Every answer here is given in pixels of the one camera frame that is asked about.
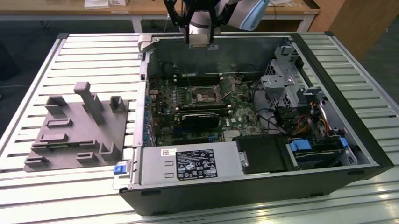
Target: sticker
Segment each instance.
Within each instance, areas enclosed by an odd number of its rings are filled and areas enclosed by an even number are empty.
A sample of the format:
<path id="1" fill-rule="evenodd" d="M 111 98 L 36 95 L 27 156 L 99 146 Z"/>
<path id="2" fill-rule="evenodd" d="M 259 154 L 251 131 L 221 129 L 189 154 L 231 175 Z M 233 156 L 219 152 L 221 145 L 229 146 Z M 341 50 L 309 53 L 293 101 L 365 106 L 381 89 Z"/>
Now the sticker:
<path id="1" fill-rule="evenodd" d="M 162 149 L 162 156 L 176 155 L 175 148 L 164 148 Z"/>
<path id="2" fill-rule="evenodd" d="M 114 13 L 114 14 L 128 14 L 130 11 L 111 11 L 111 13 Z"/>
<path id="3" fill-rule="evenodd" d="M 175 154 L 178 179 L 180 181 L 218 177 L 214 149 L 175 151 Z"/>

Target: power supply label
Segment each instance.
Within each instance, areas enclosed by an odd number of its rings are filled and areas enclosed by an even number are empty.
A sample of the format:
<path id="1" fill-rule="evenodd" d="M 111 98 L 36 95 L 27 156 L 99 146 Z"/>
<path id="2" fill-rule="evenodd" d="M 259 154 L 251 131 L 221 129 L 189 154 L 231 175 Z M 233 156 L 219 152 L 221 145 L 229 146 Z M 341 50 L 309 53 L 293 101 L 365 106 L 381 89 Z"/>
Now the power supply label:
<path id="1" fill-rule="evenodd" d="M 179 181 L 218 177 L 214 149 L 176 152 Z"/>

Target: desk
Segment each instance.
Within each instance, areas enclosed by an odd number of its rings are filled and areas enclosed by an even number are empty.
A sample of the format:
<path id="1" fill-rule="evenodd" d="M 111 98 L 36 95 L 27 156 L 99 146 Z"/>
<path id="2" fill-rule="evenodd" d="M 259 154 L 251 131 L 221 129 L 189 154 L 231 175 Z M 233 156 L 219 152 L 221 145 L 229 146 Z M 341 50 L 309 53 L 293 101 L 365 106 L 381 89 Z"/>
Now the desk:
<path id="1" fill-rule="evenodd" d="M 263 20 L 301 20 L 298 32 L 307 31 L 321 10 L 311 9 L 303 0 L 294 0 L 293 4 L 282 6 L 275 9 L 269 7 Z M 98 10 L 84 10 L 84 0 L 0 1 L 0 20 L 131 20 L 135 32 L 142 33 L 142 20 L 167 19 L 162 0 L 131 0 L 127 6 Z"/>

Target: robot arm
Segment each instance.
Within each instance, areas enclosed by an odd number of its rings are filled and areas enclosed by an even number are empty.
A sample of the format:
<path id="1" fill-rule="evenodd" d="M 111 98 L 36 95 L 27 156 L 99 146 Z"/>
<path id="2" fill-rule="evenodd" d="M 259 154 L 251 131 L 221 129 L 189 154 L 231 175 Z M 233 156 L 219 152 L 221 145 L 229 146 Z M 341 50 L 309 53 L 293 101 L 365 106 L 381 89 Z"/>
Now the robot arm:
<path id="1" fill-rule="evenodd" d="M 176 0 L 164 0 L 172 23 L 184 31 L 186 43 L 191 36 L 202 35 L 205 44 L 214 42 L 218 27 L 231 25 L 253 31 L 265 15 L 269 0 L 184 0 L 186 8 L 179 15 Z"/>

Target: blue release tab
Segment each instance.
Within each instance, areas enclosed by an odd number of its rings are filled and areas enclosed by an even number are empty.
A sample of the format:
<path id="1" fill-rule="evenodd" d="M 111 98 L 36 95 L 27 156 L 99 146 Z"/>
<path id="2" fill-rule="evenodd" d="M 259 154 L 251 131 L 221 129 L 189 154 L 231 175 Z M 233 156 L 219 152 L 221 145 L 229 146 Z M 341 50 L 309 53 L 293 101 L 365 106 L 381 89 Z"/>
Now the blue release tab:
<path id="1" fill-rule="evenodd" d="M 341 138 L 339 141 L 342 142 L 342 146 L 346 148 L 350 146 L 349 141 L 346 138 Z"/>
<path id="2" fill-rule="evenodd" d="M 114 174 L 126 174 L 126 165 L 116 165 L 114 167 Z"/>
<path id="3" fill-rule="evenodd" d="M 311 150 L 313 146 L 309 140 L 294 140 L 290 143 L 290 148 L 295 152 L 297 150 Z"/>

